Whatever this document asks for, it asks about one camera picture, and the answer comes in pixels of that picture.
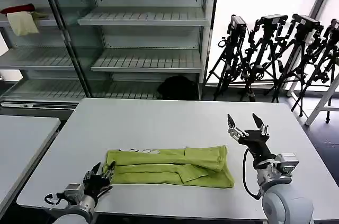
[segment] glass door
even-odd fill
[[[1,105],[76,106],[86,91],[49,0],[0,0],[0,8],[6,9],[0,15],[0,28],[8,46],[8,51],[0,56],[0,69],[20,70],[22,74],[22,79],[1,96]],[[18,18],[34,22],[29,30],[25,29],[29,34],[15,26]]]

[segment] red cloth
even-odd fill
[[[20,11],[35,11],[35,7],[33,4],[25,4],[25,5],[20,5],[20,6],[15,6],[15,7],[8,7],[4,8],[2,11],[0,11],[1,14],[8,14],[8,13],[14,13],[14,12],[20,12]]]

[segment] black cable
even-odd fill
[[[49,201],[48,199],[52,199],[53,198],[53,195],[52,194],[48,194],[47,196],[44,197],[44,201],[48,204],[51,204],[51,205],[56,205],[56,204],[59,204],[62,200],[62,198],[58,198],[59,200],[57,202],[52,202],[52,201]]]
[[[258,193],[258,195],[254,195],[251,191],[249,191],[247,184],[246,184],[246,173],[245,173],[245,171],[246,171],[246,158],[247,158],[248,152],[249,152],[249,149],[247,148],[245,153],[244,153],[244,159],[243,159],[243,184],[244,184],[246,192],[251,197],[253,197],[255,200],[259,200],[260,199],[259,193]]]
[[[102,191],[98,196],[97,199],[99,199],[101,196],[106,194],[108,191],[110,191],[113,188],[113,186],[109,186],[106,190]]]
[[[247,30],[247,33],[248,33],[248,35],[249,35],[249,30],[248,30],[247,26],[246,26],[246,30]]]

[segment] tripod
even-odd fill
[[[309,53],[312,53],[313,50],[317,47],[315,44],[318,43],[320,33],[323,29],[319,21],[316,21],[304,15],[294,14],[289,31],[291,29],[293,31],[293,28],[295,27],[296,23],[298,23],[298,26],[297,26],[297,33],[295,34],[295,38],[291,40],[289,44],[280,52],[279,56],[282,56],[282,54],[292,45],[293,45],[293,50],[285,64],[285,67],[279,79],[277,80],[277,82],[275,82],[274,86],[271,89],[269,89],[267,92],[265,92],[264,94],[264,95],[267,95],[272,90],[275,90],[273,93],[272,102],[274,102],[275,100],[279,102],[280,89],[282,85],[284,84],[284,81],[292,76],[296,76],[297,78],[299,78],[301,81],[301,87],[303,87],[304,78],[305,78],[304,69],[305,69],[306,63],[308,62],[308,58],[310,57],[310,55],[305,56],[306,38],[314,30],[317,30],[317,32],[315,33],[314,45],[310,45],[307,49],[307,54],[309,54]],[[296,62],[297,57],[299,55],[299,51],[301,52],[300,65],[296,67],[295,69],[292,69],[292,66]]]
[[[317,52],[322,52],[322,50],[325,48],[324,54],[322,55],[318,65],[316,65],[311,77],[307,81],[305,88],[301,90],[299,94],[299,98],[295,102],[294,106],[292,107],[291,111],[293,112],[296,106],[298,105],[299,101],[302,100],[302,98],[305,95],[305,92],[307,88],[312,84],[313,81],[317,81],[321,79],[323,82],[328,81],[327,76],[327,69],[329,70],[330,66],[327,66],[323,72],[321,72],[321,66],[322,64],[331,59],[332,56],[338,55],[338,47],[336,46],[339,42],[339,22],[335,19],[331,21],[331,25],[326,29],[324,33],[325,40],[323,41],[322,45],[319,47]]]
[[[228,25],[227,34],[229,35],[227,39],[225,37],[219,42],[218,46],[225,49],[221,53],[218,61],[214,65],[213,69],[210,71],[207,81],[212,75],[215,75],[219,79],[217,89],[214,93],[214,101],[217,100],[218,96],[228,89],[229,84],[236,80],[240,76],[241,67],[238,64],[239,58],[240,61],[243,60],[242,56],[242,46],[246,34],[246,23],[240,17],[232,15],[231,22]],[[219,63],[225,62],[224,68],[222,69],[220,77],[215,73],[216,68]]]
[[[261,19],[255,22],[254,29],[250,32],[248,42],[250,43],[250,48],[245,51],[247,54],[246,61],[243,66],[243,76],[242,78],[245,80],[246,85],[245,89],[242,92],[240,101],[243,100],[245,94],[247,94],[250,102],[255,102],[255,95],[251,89],[251,85],[256,81],[263,78],[265,69],[260,65],[264,52],[267,50],[267,47],[270,47],[271,51],[271,60],[274,62],[276,60],[275,50],[277,47],[277,43],[273,43],[272,37],[274,36],[274,32],[277,30],[276,39],[278,39],[281,34],[282,28],[286,23],[288,16],[286,15],[270,15],[264,16]],[[260,26],[264,29],[264,35],[259,39],[257,44],[254,42],[254,35],[260,29]],[[257,48],[260,47],[260,51],[256,57],[254,63],[250,64],[252,55]],[[276,71],[275,66],[273,66],[273,80],[276,80]]]

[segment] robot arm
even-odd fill
[[[57,205],[61,200],[68,202],[68,207],[63,211],[65,215],[57,219],[55,223],[82,224],[92,222],[94,209],[99,198],[112,189],[110,181],[114,174],[115,162],[109,166],[104,174],[97,174],[100,164],[96,164],[91,171],[85,174],[81,184],[69,184],[63,192],[45,196],[45,202],[51,205]]]
[[[237,128],[232,117],[228,115],[228,133],[248,149],[244,155],[243,182],[246,191],[255,199],[262,197],[262,207],[270,224],[306,224],[312,222],[313,204],[304,198],[290,184],[292,171],[298,165],[295,154],[278,154],[270,152],[266,145],[269,139],[268,125],[253,114],[258,130]],[[257,195],[252,194],[245,181],[246,155],[253,155],[253,167],[257,171]]]

